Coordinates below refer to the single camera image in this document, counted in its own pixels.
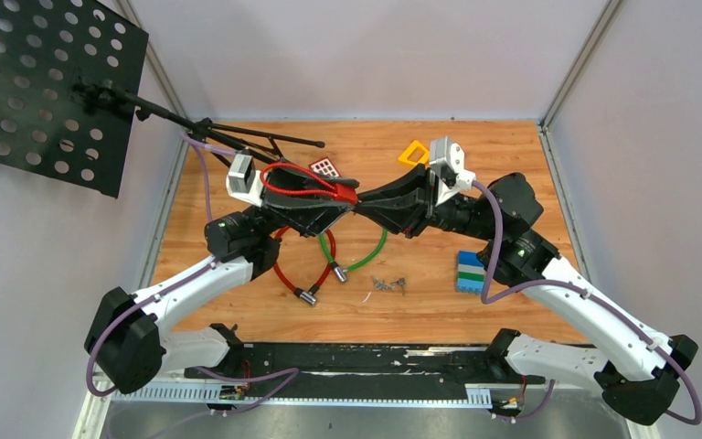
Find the red cable lock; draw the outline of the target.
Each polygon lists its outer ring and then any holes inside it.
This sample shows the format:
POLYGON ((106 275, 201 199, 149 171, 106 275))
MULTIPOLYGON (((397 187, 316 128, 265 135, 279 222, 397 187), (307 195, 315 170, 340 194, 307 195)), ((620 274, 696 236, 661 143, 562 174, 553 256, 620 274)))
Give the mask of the red cable lock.
MULTIPOLYGON (((281 242, 282 236, 290 230, 290 227, 283 227, 279 229, 278 231, 275 232, 274 238, 276 241, 281 242)), ((322 237, 326 237, 329 242, 329 252, 330 256, 335 257, 336 256, 336 241, 335 241, 335 236, 333 232, 330 230, 327 231, 322 237)), ((280 268, 278 262, 276 262, 272 269, 275 271, 277 277, 279 280, 283 283, 284 286, 286 286, 289 290, 291 290, 292 294, 299 298, 300 300, 304 301, 306 304, 309 306, 315 306, 318 302, 316 294, 320 290, 321 286, 324 284, 325 280, 329 276, 329 274, 334 270, 334 266, 332 265, 333 262, 327 262, 322 273, 316 280, 316 282, 307 290, 300 288, 296 286, 294 283, 292 283, 288 277, 283 273, 282 269, 280 268)))

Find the silver keys of red lock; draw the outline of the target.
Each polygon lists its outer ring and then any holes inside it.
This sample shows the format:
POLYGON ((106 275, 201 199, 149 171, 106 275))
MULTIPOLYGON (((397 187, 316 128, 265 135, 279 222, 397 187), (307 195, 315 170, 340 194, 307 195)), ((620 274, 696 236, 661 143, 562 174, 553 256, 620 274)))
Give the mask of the silver keys of red lock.
POLYGON ((378 290, 378 291, 387 291, 387 290, 390 289, 390 285, 389 285, 389 284, 387 284, 387 283, 385 283, 385 282, 379 280, 379 279, 378 279, 377 277, 375 277, 375 276, 372 276, 372 277, 371 277, 371 281, 372 281, 372 283, 373 283, 374 288, 375 288, 376 290, 378 290))

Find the silver keys of green lock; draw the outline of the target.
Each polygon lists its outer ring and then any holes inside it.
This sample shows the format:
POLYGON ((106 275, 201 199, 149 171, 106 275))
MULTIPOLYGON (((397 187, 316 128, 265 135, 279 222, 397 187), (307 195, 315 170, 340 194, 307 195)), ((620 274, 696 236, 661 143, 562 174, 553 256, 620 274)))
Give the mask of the silver keys of green lock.
POLYGON ((406 280, 404 277, 399 278, 393 282, 390 282, 388 285, 392 290, 397 289, 398 291, 400 291, 400 293, 402 295, 404 295, 406 293, 406 280))

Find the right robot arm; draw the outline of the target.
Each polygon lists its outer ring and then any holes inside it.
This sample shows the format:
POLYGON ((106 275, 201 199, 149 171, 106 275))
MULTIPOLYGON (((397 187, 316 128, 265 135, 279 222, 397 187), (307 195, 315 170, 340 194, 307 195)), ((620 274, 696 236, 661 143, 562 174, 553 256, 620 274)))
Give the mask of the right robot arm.
POLYGON ((686 422, 702 422, 702 404, 686 373, 697 343, 686 335, 669 336, 622 310, 538 234, 533 226, 543 207, 523 175, 512 173, 480 186, 480 196, 473 198, 460 187, 446 187, 427 167, 416 166, 361 193, 355 211, 409 238, 433 227, 484 241, 478 257, 485 280, 503 286, 498 294, 484 287, 484 304, 522 294, 589 340, 587 347, 577 348, 502 329, 485 357, 494 380, 520 374, 570 384, 600 396, 641 425, 671 415, 675 396, 685 390, 694 407, 686 422))

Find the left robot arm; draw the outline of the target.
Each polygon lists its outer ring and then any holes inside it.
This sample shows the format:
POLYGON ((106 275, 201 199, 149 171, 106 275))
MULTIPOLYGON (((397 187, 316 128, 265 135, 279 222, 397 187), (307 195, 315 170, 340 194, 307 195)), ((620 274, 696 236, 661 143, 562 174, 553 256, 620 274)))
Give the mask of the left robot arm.
POLYGON ((288 161, 262 170, 230 170, 227 191, 248 206, 206 224, 207 256, 160 283, 134 293, 116 287, 101 299, 84 342, 89 392, 133 393, 162 372, 191 367, 236 376, 243 353, 219 330, 175 332, 174 327, 202 305, 272 270, 281 247, 277 231, 316 236, 328 230, 355 206, 358 186, 353 178, 322 175, 288 161))

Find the green cable lock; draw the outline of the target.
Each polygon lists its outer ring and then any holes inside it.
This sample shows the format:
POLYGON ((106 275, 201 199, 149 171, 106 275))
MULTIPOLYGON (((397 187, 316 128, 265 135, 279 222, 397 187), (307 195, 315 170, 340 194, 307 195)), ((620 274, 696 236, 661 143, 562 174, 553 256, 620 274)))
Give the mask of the green cable lock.
POLYGON ((355 271, 365 265, 367 265, 369 262, 371 262, 373 259, 375 259, 379 253, 383 250, 386 242, 388 239, 388 231, 386 229, 381 229, 381 234, 380 238, 378 240, 378 243, 376 247, 364 258, 362 258, 358 262, 354 262, 351 265, 347 267, 341 266, 335 259, 335 252, 336 252, 336 246, 335 246, 335 239, 334 235, 330 230, 328 230, 326 233, 323 233, 318 236, 319 244, 321 246, 322 252, 324 253, 324 257, 326 258, 331 272, 334 274, 336 280, 340 284, 344 284, 347 282, 347 273, 351 271, 355 271))

